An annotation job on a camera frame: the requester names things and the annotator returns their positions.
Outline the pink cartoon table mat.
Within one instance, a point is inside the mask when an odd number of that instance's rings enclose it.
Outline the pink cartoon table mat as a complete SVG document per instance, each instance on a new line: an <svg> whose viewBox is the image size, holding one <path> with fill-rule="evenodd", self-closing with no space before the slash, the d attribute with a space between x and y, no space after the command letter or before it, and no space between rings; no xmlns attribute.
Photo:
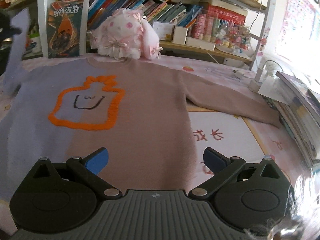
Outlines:
<svg viewBox="0 0 320 240"><path fill-rule="evenodd" d="M101 62L124 61L90 55L74 59L38 58L24 61L21 64L25 70L31 71L37 67L55 66L90 57ZM232 67L173 56L163 56L153 61L140 59L140 61L182 70L210 82L229 87L254 100L266 102L260 95L248 89L248 79L239 80L234 76ZM1 95L1 121L9 112L13 101L13 97ZM275 127L244 116L206 109L195 105L191 101L187 101L187 110L191 129L195 136L197 156L192 188L212 176L202 159L203 151L207 147L214 148L229 157L239 155L248 162L259 162L263 156L270 155L281 166L281 169L291 181L295 181L300 174L307 171L298 147L283 126ZM8 234L12 234L16 228L9 214L8 202L9 200L1 199L1 229Z"/></svg>

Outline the white power strip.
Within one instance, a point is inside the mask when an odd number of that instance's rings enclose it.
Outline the white power strip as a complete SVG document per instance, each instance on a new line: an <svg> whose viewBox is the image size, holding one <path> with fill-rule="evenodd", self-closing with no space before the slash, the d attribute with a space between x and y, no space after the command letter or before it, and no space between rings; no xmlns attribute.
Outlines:
<svg viewBox="0 0 320 240"><path fill-rule="evenodd" d="M267 66L265 64L262 67L259 67L255 77L249 83L249 90L257 93L267 76L272 76L273 72L274 68L272 66Z"/></svg>

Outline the Harry Potter book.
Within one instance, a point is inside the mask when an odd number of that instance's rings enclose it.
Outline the Harry Potter book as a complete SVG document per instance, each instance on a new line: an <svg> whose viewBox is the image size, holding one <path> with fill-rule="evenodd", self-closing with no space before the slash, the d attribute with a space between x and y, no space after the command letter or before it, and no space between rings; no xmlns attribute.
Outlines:
<svg viewBox="0 0 320 240"><path fill-rule="evenodd" d="M61 0L47 14L48 57L75 57L86 53L89 0Z"/></svg>

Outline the white wooden bookshelf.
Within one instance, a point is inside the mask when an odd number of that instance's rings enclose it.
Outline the white wooden bookshelf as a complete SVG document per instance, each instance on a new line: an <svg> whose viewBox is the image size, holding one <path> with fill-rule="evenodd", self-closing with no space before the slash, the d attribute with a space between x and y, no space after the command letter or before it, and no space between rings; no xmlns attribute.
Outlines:
<svg viewBox="0 0 320 240"><path fill-rule="evenodd" d="M69 0L7 0L8 12L36 5L41 54L49 53L54 16ZM270 30L275 0L91 0L86 26L98 29L116 9L140 9L164 49L207 54L257 66Z"/></svg>

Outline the lavender and pink sweater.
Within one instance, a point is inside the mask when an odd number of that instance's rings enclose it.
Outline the lavender and pink sweater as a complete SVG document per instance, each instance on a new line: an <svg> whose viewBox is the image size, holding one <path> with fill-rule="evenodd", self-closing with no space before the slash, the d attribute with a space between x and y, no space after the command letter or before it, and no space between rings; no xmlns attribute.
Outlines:
<svg viewBox="0 0 320 240"><path fill-rule="evenodd" d="M229 87L182 70L128 59L79 59L22 67L29 12L14 36L3 93L14 98L1 121L1 199L9 200L35 162L62 162L104 147L101 178L121 191L192 188L197 156L187 101L279 126L278 113Z"/></svg>

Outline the row of colourful books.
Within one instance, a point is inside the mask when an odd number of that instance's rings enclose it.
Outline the row of colourful books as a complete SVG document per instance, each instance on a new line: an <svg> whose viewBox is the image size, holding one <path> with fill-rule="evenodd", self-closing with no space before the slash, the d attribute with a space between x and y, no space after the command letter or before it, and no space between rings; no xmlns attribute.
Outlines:
<svg viewBox="0 0 320 240"><path fill-rule="evenodd" d="M96 29L121 8L139 10L150 24L168 22L180 27L191 24L203 9L197 2L190 3L184 0L93 0L89 6L88 29Z"/></svg>

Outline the stack of books at right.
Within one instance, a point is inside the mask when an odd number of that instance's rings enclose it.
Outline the stack of books at right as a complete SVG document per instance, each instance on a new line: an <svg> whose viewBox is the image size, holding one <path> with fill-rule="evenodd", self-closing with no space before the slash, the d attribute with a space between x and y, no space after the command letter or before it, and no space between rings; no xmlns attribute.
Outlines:
<svg viewBox="0 0 320 240"><path fill-rule="evenodd" d="M306 165L319 172L319 94L300 79L277 72L267 76L259 93L270 98L293 136Z"/></svg>

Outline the pink plush bunny toy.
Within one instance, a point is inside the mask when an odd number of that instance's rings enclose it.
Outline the pink plush bunny toy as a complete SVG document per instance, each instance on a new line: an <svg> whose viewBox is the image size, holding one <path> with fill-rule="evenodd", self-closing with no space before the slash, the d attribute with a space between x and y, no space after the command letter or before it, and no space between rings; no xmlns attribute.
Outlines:
<svg viewBox="0 0 320 240"><path fill-rule="evenodd" d="M91 49L114 59L144 57L154 60L161 56L159 36L141 10L120 8L99 27L88 31Z"/></svg>

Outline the white storage box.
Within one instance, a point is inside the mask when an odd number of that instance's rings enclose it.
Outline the white storage box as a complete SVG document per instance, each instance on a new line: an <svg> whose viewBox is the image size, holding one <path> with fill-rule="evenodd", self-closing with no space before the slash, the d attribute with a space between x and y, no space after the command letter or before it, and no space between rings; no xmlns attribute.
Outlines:
<svg viewBox="0 0 320 240"><path fill-rule="evenodd" d="M188 29L180 26L175 26L172 37L172 43L185 44L187 38Z"/></svg>

